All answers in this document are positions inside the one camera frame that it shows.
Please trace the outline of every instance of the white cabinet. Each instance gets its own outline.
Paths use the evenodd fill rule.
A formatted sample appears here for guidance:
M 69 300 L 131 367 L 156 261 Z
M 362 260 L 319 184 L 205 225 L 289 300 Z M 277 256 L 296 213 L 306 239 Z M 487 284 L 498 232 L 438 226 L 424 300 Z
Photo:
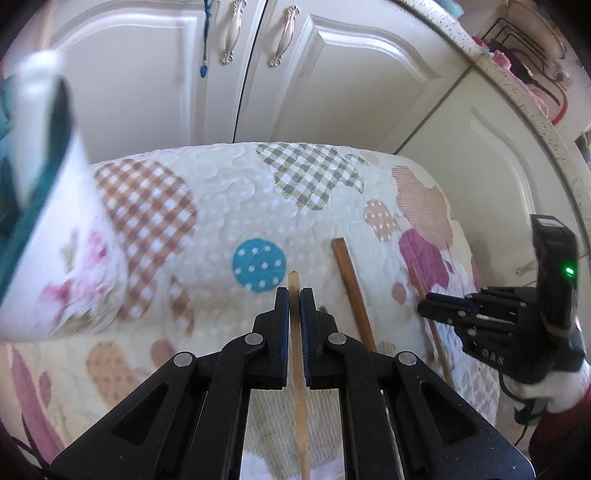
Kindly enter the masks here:
M 213 2 L 203 56 L 202 0 L 61 0 L 53 45 L 66 54 L 65 75 L 93 162 L 157 148 L 232 142 L 242 85 L 264 0 L 239 4 L 242 28 L 233 61 L 220 60 L 237 18 L 231 0 Z M 30 51 L 31 19 L 5 59 L 10 69 Z
M 530 213 L 580 232 L 567 193 L 534 133 L 497 90 L 471 72 L 400 151 L 422 165 L 449 199 L 487 285 L 523 285 L 535 271 Z M 580 254 L 583 252 L 579 242 Z M 580 283 L 589 283 L 586 259 Z
M 299 13 L 290 22 L 291 6 Z M 271 67 L 284 30 L 293 39 Z M 466 68 L 437 33 L 388 0 L 268 0 L 235 141 L 393 153 Z

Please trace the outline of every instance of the speckled countertop edge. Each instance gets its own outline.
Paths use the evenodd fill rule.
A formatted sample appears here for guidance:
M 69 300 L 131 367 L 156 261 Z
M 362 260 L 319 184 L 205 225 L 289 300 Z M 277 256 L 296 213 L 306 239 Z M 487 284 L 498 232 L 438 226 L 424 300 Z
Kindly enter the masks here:
M 534 105 L 528 93 L 499 67 L 482 49 L 460 23 L 452 18 L 433 0 L 391 0 L 404 7 L 416 17 L 426 22 L 444 38 L 459 49 L 481 73 L 490 79 L 513 103 L 532 130 L 545 146 L 554 167 L 568 185 L 567 193 L 578 207 L 579 222 L 586 235 L 589 248 L 591 236 L 591 172 L 579 161 L 575 161 L 570 151 L 554 126 Z

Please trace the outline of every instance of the metal handle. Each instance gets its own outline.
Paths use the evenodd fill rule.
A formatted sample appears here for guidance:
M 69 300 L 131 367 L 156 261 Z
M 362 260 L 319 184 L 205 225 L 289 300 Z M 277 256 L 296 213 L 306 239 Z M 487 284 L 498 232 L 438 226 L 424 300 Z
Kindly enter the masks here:
M 240 27 L 242 26 L 242 14 L 244 13 L 244 7 L 246 7 L 246 0 L 236 0 L 233 4 L 234 14 L 232 16 L 232 23 L 228 28 L 228 34 L 226 35 L 226 50 L 222 53 L 220 61 L 224 65 L 232 63 L 234 59 L 234 47 L 238 42 L 238 35 L 240 34 Z
M 269 67 L 274 69 L 281 63 L 281 57 L 289 48 L 291 40 L 294 37 L 294 31 L 296 30 L 296 17 L 299 13 L 300 10 L 295 5 L 285 9 L 285 28 L 281 34 L 281 40 L 279 41 L 277 51 L 269 58 Z

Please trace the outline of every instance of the blue polka dot patch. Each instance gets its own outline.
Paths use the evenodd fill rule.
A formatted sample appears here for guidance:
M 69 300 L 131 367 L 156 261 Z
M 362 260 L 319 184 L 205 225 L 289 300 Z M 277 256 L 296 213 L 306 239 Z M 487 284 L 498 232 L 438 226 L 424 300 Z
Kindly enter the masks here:
M 273 290 L 285 277 L 285 255 L 273 242 L 251 238 L 234 252 L 232 271 L 247 290 Z

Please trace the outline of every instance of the blue keychain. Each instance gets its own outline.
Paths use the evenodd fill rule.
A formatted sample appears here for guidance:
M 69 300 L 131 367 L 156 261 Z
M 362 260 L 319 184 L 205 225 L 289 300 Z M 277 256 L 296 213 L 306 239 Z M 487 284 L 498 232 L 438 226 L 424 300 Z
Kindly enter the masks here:
M 209 19 L 212 16 L 212 1 L 203 0 L 205 5 L 205 27 L 203 28 L 203 64 L 199 68 L 201 78 L 204 79 L 207 75 L 207 36 L 209 35 Z

